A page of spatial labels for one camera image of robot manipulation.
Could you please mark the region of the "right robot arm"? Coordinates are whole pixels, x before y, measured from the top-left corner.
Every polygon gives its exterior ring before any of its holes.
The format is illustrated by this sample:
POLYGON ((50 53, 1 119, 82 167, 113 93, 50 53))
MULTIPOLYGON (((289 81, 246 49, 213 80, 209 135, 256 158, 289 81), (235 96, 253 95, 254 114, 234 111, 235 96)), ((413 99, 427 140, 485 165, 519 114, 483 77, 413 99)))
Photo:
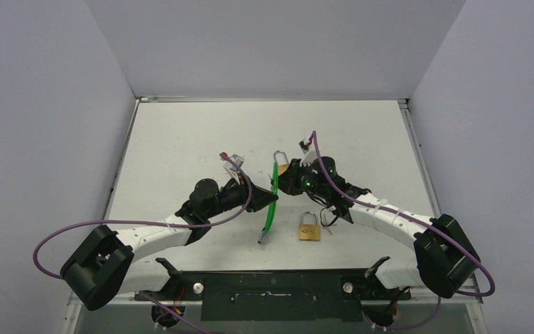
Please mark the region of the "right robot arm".
POLYGON ((299 159, 275 168, 279 191, 306 195, 349 223, 380 232, 414 253, 410 260, 387 257, 366 277, 367 293, 376 299, 392 289, 425 287, 451 298, 478 269, 480 258, 455 218, 418 215, 376 198, 370 190, 347 182, 331 157, 303 165, 299 159))

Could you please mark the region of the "padlock keys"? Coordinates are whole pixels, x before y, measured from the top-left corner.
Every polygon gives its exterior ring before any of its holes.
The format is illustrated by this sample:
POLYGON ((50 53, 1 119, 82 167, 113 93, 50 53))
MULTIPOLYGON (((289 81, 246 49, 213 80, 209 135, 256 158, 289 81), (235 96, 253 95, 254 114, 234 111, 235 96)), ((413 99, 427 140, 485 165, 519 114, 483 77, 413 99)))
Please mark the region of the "padlock keys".
POLYGON ((333 232, 332 232, 332 226, 335 225, 335 222, 330 222, 330 223, 326 223, 326 222, 321 222, 321 226, 322 228, 327 231, 330 235, 333 235, 333 232))

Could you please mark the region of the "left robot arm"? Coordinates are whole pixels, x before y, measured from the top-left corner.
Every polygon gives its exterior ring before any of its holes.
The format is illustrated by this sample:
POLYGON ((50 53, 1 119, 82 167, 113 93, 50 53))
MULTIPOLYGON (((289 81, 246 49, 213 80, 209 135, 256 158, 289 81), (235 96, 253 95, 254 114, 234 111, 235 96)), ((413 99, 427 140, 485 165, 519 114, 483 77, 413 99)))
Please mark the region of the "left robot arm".
POLYGON ((209 219, 237 207, 257 212, 278 199, 272 191, 231 179, 223 187, 200 180, 176 214, 156 225, 114 231, 94 228, 60 269, 62 279, 88 310, 97 310, 116 295, 150 291, 168 300, 179 292, 169 261, 157 254, 187 246, 209 230, 209 219))

